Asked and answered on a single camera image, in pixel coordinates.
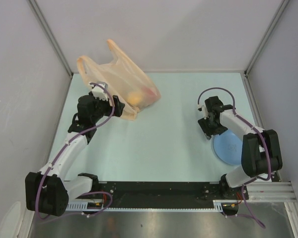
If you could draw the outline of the translucent orange plastic bag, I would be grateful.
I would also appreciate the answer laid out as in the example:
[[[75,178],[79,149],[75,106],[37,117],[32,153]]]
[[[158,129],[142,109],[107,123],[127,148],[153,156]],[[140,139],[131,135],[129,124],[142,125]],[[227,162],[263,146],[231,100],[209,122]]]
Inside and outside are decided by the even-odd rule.
[[[107,45],[113,60],[110,63],[97,64],[88,56],[80,56],[76,60],[79,74],[84,84],[91,88],[89,82],[102,81],[108,84],[107,90],[114,96],[117,95],[125,104],[122,119],[135,120],[138,113],[146,107],[152,105],[161,98],[160,91],[154,82],[119,48],[111,39],[107,40]],[[130,92],[141,92],[142,87],[154,88],[157,96],[146,98],[138,107],[131,106],[126,102]]]

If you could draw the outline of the blue plastic plate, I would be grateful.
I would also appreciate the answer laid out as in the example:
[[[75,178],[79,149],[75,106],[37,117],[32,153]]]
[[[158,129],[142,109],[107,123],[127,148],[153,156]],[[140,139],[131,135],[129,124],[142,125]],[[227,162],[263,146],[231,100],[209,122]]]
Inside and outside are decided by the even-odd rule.
[[[234,166],[241,165],[242,141],[231,130],[214,136],[213,149],[223,162]]]

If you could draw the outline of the yellow fake pear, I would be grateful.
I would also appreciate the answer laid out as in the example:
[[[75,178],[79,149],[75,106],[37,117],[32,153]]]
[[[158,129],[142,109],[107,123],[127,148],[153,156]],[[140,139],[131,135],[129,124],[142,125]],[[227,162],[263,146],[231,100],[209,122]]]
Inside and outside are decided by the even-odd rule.
[[[126,102],[131,106],[138,107],[143,101],[143,95],[141,92],[130,92],[127,95]]]

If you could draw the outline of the red fake dragon fruit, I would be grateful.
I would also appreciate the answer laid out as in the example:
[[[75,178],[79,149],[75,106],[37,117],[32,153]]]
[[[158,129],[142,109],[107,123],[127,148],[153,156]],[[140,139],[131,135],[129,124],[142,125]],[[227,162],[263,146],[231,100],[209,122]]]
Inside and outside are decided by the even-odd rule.
[[[154,98],[157,96],[155,89],[150,87],[142,87],[141,93],[146,98]]]

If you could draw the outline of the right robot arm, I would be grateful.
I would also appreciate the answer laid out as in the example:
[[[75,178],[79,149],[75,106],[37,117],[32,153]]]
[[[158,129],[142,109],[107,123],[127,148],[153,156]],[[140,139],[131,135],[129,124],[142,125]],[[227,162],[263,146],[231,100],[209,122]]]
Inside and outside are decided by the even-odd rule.
[[[231,199],[244,184],[259,179],[262,174],[278,171],[283,166],[279,138],[273,129],[253,126],[240,116],[233,105],[224,105],[217,97],[210,97],[198,106],[203,117],[198,120],[205,137],[221,135],[231,130],[242,142],[241,165],[221,176],[219,194]]]

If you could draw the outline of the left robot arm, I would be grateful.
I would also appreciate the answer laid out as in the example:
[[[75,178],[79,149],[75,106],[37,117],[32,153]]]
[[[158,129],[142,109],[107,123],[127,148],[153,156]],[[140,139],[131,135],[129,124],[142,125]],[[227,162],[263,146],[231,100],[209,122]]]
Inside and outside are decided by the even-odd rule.
[[[78,99],[77,112],[64,146],[40,171],[29,172],[25,178],[28,210],[59,217],[64,214],[69,201],[85,195],[95,198],[100,193],[96,175],[80,173],[70,181],[66,181],[65,177],[95,135],[97,122],[103,117],[121,117],[124,107],[117,95],[110,96],[106,92],[89,92]]]

